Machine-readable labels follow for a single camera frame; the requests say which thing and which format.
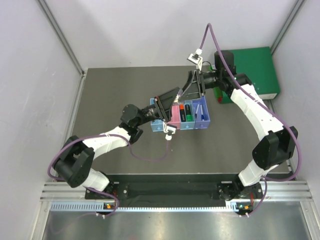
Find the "pink bin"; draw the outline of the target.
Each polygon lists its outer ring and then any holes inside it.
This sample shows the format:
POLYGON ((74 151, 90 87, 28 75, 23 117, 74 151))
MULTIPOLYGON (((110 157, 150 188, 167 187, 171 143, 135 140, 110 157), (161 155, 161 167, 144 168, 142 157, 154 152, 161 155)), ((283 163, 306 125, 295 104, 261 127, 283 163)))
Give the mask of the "pink bin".
POLYGON ((178 105, 173 105, 171 108, 171 120, 169 124, 176 126, 178 130, 181 128, 180 108, 178 105))

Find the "orange highlighter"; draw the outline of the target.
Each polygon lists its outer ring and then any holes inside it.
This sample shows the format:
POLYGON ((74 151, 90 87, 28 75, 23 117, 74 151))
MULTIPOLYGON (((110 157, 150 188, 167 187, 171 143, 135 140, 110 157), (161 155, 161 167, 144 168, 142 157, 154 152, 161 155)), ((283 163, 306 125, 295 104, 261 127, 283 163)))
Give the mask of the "orange highlighter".
POLYGON ((179 105, 179 113, 181 122, 186 122, 186 112, 183 104, 179 105))

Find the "light blue bin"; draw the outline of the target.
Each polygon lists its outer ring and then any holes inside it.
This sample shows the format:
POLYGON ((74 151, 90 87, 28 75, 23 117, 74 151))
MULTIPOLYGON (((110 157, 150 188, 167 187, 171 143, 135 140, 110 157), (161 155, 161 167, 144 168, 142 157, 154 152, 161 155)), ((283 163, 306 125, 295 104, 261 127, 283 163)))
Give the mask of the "light blue bin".
POLYGON ((186 100, 178 104, 180 115, 180 130, 192 130, 195 127, 195 114, 193 103, 191 100, 186 100))
POLYGON ((153 120, 150 123, 151 129, 153 132, 163 132, 164 131, 163 119, 159 115, 156 107, 154 108, 153 112, 154 112, 154 115, 157 117, 157 119, 153 120))

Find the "green highlighter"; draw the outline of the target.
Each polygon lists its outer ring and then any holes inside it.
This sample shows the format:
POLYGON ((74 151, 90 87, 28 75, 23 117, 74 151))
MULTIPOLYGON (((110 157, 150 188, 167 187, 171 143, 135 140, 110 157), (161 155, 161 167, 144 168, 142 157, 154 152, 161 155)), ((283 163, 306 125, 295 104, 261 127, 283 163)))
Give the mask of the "green highlighter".
POLYGON ((185 115, 186 115, 186 121, 187 122, 192 122, 193 121, 191 107, 190 107, 189 104, 185 105, 185 115))

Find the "black capped white marker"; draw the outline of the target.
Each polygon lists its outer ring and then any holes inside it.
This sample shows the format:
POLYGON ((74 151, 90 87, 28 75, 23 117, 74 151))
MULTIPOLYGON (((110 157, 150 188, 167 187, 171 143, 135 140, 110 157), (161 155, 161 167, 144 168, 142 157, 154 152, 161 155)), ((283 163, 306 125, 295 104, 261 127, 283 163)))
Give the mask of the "black capped white marker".
POLYGON ((196 109, 195 109, 195 113, 194 113, 195 119, 197 119, 199 107, 200 107, 200 104, 197 104, 196 109))

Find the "blue capped white marker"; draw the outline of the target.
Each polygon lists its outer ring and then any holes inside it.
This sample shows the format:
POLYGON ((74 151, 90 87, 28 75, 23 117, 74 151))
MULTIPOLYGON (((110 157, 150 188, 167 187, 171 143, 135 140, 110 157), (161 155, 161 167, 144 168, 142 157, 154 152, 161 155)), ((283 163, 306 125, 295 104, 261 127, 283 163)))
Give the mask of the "blue capped white marker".
POLYGON ((200 105, 200 113, 201 113, 201 121, 205 121, 205 115, 204 115, 204 110, 203 110, 203 105, 200 105))

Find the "purple bin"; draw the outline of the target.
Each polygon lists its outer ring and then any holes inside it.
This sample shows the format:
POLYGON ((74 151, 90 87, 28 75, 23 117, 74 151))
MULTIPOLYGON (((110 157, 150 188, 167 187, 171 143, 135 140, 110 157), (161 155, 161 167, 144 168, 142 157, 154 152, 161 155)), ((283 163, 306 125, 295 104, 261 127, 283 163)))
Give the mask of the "purple bin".
POLYGON ((194 114, 194 129, 207 129, 211 123, 207 101, 204 96, 191 101, 194 114))

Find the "green ring binder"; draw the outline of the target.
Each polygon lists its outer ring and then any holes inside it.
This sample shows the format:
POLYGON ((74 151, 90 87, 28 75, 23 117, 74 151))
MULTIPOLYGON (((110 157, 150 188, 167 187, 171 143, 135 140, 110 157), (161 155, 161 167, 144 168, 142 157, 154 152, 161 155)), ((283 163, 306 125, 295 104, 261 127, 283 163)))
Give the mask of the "green ring binder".
POLYGON ((222 54, 237 74, 248 76, 261 99, 273 100, 281 92, 270 47, 223 50, 222 54))

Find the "grey clear jar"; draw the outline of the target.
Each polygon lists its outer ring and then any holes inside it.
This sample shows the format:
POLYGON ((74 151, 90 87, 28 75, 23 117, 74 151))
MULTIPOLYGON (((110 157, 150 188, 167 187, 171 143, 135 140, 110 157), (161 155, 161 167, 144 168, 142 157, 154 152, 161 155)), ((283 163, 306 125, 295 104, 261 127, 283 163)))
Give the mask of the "grey clear jar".
POLYGON ((178 92, 173 102, 174 105, 178 105, 181 102, 180 101, 181 96, 182 96, 182 93, 178 92))

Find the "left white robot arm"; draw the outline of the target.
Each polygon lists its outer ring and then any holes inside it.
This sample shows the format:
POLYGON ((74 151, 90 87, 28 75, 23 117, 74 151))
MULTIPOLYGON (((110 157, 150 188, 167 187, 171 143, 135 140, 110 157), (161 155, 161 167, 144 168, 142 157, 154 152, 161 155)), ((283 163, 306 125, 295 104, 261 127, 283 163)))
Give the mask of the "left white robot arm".
POLYGON ((153 103, 145 108, 128 104, 122 110, 121 123, 114 129, 93 136, 71 136, 54 156, 47 174, 52 178, 51 171, 55 170, 58 174, 55 179, 65 181, 71 188, 82 186, 102 198, 109 198, 114 187, 103 172, 92 168, 93 161, 118 148, 131 149, 143 134, 140 126, 156 120, 163 123, 165 140, 169 143, 177 131, 177 127, 170 124, 172 107, 182 95, 183 90, 175 87, 154 97, 153 103))

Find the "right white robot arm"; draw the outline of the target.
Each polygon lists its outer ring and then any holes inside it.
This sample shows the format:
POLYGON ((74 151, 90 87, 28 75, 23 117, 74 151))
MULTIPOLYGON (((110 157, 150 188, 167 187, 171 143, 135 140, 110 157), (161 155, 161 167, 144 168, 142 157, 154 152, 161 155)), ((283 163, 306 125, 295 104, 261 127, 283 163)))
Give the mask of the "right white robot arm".
POLYGON ((188 73, 188 79, 182 88, 180 100, 197 100, 208 89, 218 88, 235 103, 253 126, 259 143, 252 150, 253 159, 230 184, 218 186, 221 198, 232 200, 245 198, 257 186, 260 179, 280 164, 290 159, 295 150, 294 140, 298 131, 294 126, 289 129, 273 116, 256 89, 244 73, 237 73, 234 55, 231 51, 216 51, 215 68, 202 71, 202 50, 197 49, 187 58, 196 69, 188 73))

